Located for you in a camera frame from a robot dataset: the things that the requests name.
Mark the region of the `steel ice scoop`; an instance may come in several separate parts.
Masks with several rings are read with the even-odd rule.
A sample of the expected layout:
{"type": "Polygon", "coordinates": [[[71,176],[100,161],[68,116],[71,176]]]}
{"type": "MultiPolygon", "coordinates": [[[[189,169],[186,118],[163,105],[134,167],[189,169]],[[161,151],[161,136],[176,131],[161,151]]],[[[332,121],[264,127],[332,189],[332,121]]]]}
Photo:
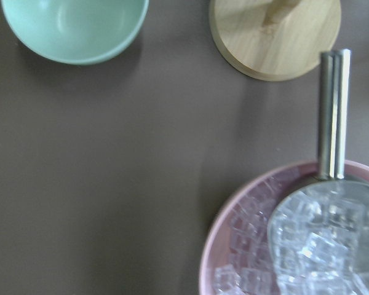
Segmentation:
{"type": "Polygon", "coordinates": [[[320,58],[317,173],[272,212],[271,259],[282,294],[369,294],[369,182],[345,171],[351,51],[320,58]]]}

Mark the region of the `green bowl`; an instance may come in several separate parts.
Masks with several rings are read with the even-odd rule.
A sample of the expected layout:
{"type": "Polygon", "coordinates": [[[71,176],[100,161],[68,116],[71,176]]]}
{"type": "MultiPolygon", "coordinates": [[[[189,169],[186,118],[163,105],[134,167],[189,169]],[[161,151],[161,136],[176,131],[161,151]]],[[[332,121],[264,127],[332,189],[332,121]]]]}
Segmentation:
{"type": "Polygon", "coordinates": [[[148,1],[2,1],[16,37],[34,53],[93,65],[122,53],[145,20],[148,1]]]}

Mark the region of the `wooden stand with round base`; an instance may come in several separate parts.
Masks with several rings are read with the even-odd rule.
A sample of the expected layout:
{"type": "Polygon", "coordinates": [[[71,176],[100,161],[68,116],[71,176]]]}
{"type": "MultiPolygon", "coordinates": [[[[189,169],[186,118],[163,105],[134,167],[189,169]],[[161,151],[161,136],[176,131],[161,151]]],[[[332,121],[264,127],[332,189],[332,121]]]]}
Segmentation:
{"type": "Polygon", "coordinates": [[[340,1],[211,1],[214,43],[236,70],[263,81],[302,76],[331,50],[340,1]]]}

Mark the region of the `pink bowl with ice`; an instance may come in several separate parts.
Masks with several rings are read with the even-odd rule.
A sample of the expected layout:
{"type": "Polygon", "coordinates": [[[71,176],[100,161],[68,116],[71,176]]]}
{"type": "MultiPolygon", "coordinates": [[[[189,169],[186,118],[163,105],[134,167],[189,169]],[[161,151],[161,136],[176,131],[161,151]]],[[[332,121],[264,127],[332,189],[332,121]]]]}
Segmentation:
{"type": "Polygon", "coordinates": [[[229,199],[205,244],[201,294],[369,294],[369,197],[312,201],[302,189],[286,213],[274,209],[317,168],[277,168],[229,199]],[[268,247],[274,214],[277,238],[268,247]]]}

